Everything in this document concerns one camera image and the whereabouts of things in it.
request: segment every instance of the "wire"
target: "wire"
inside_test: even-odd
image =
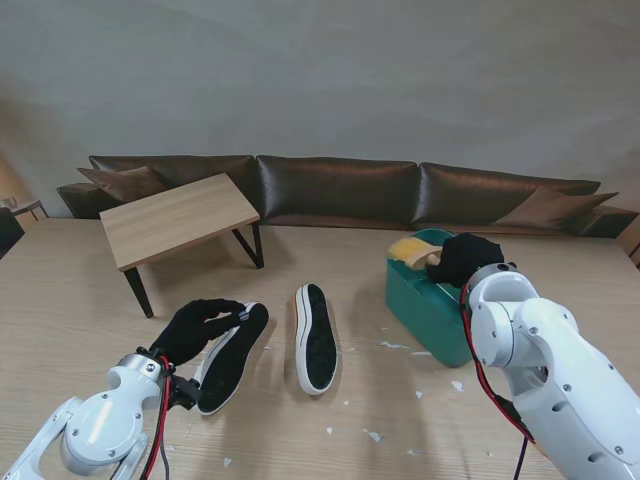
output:
[[[462,287],[462,292],[460,294],[460,314],[462,316],[462,323],[464,325],[464,334],[467,339],[467,343],[469,344],[469,350],[471,351],[471,356],[473,357],[473,362],[476,367],[476,375],[478,377],[478,381],[480,382],[480,386],[487,394],[489,399],[493,402],[496,408],[504,415],[504,417],[514,426],[516,427],[520,433],[524,435],[524,437],[531,443],[535,443],[531,432],[524,426],[520,421],[513,418],[504,408],[504,405],[500,403],[500,400],[504,401],[504,399],[499,399],[498,395],[493,391],[491,385],[489,385],[489,381],[487,380],[487,376],[484,373],[484,368],[482,368],[482,364],[476,355],[475,349],[473,348],[473,339],[471,334],[471,318],[469,316],[469,312],[466,308],[467,301],[467,285]]]
[[[151,453],[149,454],[147,463],[140,474],[140,480],[147,480],[151,474],[151,470],[153,470],[153,465],[158,457],[158,451],[160,450],[160,445],[163,440],[164,422],[167,418],[167,411],[169,410],[169,393],[171,392],[171,378],[168,375],[168,372],[170,371],[169,361],[163,356],[160,357],[160,360],[162,361],[163,375],[162,387],[160,390],[161,398],[160,408],[158,410],[158,421],[156,422],[156,433],[153,438],[153,444],[151,445]]]
[[[164,463],[164,480],[169,480],[169,460],[167,460],[167,452],[164,451],[164,435],[160,440],[160,455],[162,456],[162,463]]]
[[[520,478],[520,470],[522,470],[524,455],[527,453],[527,443],[529,443],[529,440],[527,440],[527,437],[524,437],[524,440],[522,440],[522,449],[520,450],[520,458],[518,459],[518,466],[516,467],[516,473],[513,475],[513,480],[518,480],[518,478]]]

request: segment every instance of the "sofa cushion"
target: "sofa cushion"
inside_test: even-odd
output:
[[[335,226],[408,226],[417,184],[413,162],[259,156],[265,218],[290,225],[304,216],[335,217]]]
[[[134,202],[167,190],[158,175],[149,167],[122,172],[104,172],[91,168],[78,171],[99,186],[108,195],[124,203]]]
[[[253,207],[263,216],[262,186],[258,178],[256,159],[250,155],[226,156],[132,156],[89,157],[91,165],[99,170],[120,172],[142,166],[152,168],[169,188],[186,185],[203,178],[226,173]]]
[[[529,198],[493,224],[562,230],[572,218],[589,213],[616,195],[617,193],[565,195],[538,187]]]
[[[567,195],[590,195],[600,182],[528,177],[422,163],[413,222],[489,225],[524,202],[539,186]]]

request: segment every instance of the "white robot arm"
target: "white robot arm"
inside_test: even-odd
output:
[[[507,264],[468,283],[472,343],[537,446],[571,480],[640,479],[640,399],[563,306]]]
[[[142,431],[143,410],[159,405],[162,366],[149,356],[131,354],[107,378],[109,390],[58,407],[3,478],[44,480],[40,458],[62,433],[62,459],[71,472],[94,475],[119,464],[111,478],[132,478],[149,444]]]

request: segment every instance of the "black metal table leg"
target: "black metal table leg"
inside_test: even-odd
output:
[[[240,242],[240,245],[242,245],[242,248],[244,248],[244,251],[247,252],[247,255],[249,255],[249,257],[255,264],[256,268],[260,269],[264,267],[264,257],[262,256],[262,241],[260,240],[260,229],[255,223],[251,225],[251,228],[253,229],[253,243],[255,243],[256,245],[256,252],[251,249],[251,247],[237,228],[234,228],[232,231],[238,242]]]
[[[149,298],[147,297],[147,292],[144,289],[144,285],[142,284],[142,279],[140,278],[140,273],[138,269],[133,267],[129,270],[124,271],[124,276],[127,277],[129,281],[129,285],[131,285],[131,289],[138,299],[138,303],[142,307],[142,311],[147,316],[147,318],[153,317],[153,310],[151,310],[151,304],[149,303]]]

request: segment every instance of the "brush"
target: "brush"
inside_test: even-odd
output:
[[[389,247],[389,257],[404,262],[412,270],[422,270],[426,265],[438,265],[442,247],[436,247],[417,237],[406,237]]]

